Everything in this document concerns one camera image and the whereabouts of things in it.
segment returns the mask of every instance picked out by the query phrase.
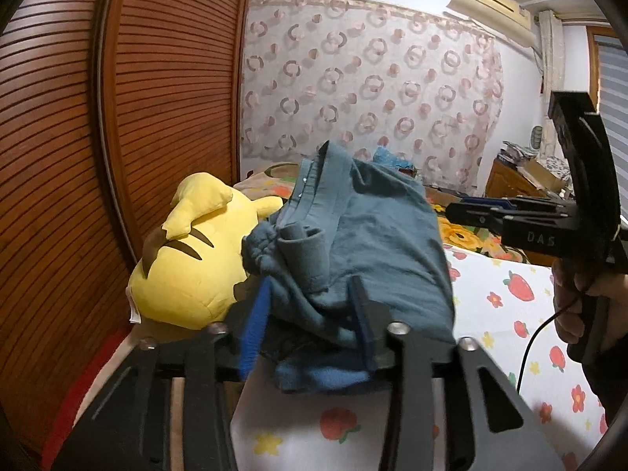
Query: red fabric edge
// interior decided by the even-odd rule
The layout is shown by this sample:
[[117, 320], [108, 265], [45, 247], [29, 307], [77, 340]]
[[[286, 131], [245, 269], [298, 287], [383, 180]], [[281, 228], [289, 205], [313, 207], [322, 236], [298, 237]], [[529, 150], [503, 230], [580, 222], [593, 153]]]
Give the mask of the red fabric edge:
[[111, 359], [115, 350], [120, 347], [120, 344], [130, 332], [131, 326], [127, 325], [118, 329], [113, 335], [108, 336], [100, 347], [98, 354], [96, 354], [94, 359], [87, 365], [83, 374], [66, 393], [55, 417], [52, 430], [48, 434], [46, 444], [43, 447], [42, 462], [40, 463], [42, 471], [49, 471], [52, 467], [52, 463], [57, 457], [59, 450], [61, 450], [61, 446], [63, 446], [65, 439], [72, 430], [74, 418], [76, 418], [77, 412], [79, 412], [80, 404], [87, 391], [93, 384], [98, 372]]

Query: window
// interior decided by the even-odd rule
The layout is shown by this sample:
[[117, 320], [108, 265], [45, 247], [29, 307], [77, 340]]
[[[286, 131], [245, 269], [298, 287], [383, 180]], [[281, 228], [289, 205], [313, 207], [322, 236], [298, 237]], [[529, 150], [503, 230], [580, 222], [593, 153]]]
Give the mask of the window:
[[609, 28], [587, 27], [590, 93], [615, 161], [622, 215], [628, 218], [628, 55]]

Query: yellow plush toy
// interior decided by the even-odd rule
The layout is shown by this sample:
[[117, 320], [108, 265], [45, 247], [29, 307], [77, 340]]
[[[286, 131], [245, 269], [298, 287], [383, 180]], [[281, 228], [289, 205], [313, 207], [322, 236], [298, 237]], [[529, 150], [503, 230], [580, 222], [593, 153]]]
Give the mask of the yellow plush toy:
[[235, 302], [234, 285], [246, 279], [243, 237], [282, 203], [277, 196], [251, 201], [208, 173], [186, 177], [129, 279], [137, 311], [188, 329], [222, 320]]

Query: human hand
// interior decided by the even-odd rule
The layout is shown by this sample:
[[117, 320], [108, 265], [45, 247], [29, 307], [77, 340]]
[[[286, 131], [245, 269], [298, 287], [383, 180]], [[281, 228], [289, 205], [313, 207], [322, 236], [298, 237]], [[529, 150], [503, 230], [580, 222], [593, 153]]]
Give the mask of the human hand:
[[[554, 309], [556, 311], [571, 304], [591, 282], [594, 271], [579, 265], [575, 273], [566, 270], [563, 261], [557, 259], [552, 264], [554, 275]], [[616, 272], [602, 272], [598, 275], [587, 295], [605, 296], [610, 299], [608, 324], [600, 351], [613, 347], [628, 334], [628, 275]], [[584, 334], [585, 325], [580, 318], [582, 302], [578, 301], [555, 320], [558, 337], [565, 343], [577, 343]]]

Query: wooden window frame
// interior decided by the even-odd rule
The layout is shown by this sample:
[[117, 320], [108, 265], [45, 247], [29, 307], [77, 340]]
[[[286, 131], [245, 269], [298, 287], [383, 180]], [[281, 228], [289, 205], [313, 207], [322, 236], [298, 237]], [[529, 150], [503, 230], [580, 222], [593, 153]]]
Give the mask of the wooden window frame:
[[589, 94], [595, 108], [599, 108], [600, 101], [600, 48], [595, 42], [595, 36], [613, 37], [619, 39], [613, 28], [605, 26], [587, 26], [586, 39], [589, 47]]

